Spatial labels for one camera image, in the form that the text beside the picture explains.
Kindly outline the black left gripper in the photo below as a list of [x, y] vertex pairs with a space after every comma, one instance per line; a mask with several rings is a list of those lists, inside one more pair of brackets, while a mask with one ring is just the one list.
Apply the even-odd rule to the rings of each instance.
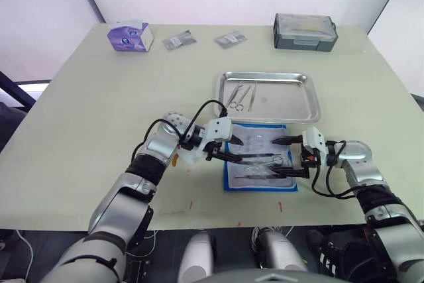
[[[235, 135], [231, 136], [231, 144], [243, 146], [244, 143]], [[230, 152], [221, 152], [222, 143], [221, 142], [209, 142], [205, 145], [203, 151], [206, 154], [206, 161], [211, 161], [213, 158], [222, 160], [225, 162], [238, 163], [243, 160], [243, 157], [239, 154], [233, 154]]]

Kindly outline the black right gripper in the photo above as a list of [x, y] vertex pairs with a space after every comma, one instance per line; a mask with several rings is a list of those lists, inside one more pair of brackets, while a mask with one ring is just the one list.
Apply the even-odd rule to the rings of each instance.
[[315, 138], [300, 136], [284, 136], [271, 141], [272, 144], [289, 146], [301, 144], [301, 169], [272, 168], [281, 178], [310, 178], [309, 169], [319, 167], [319, 141]]

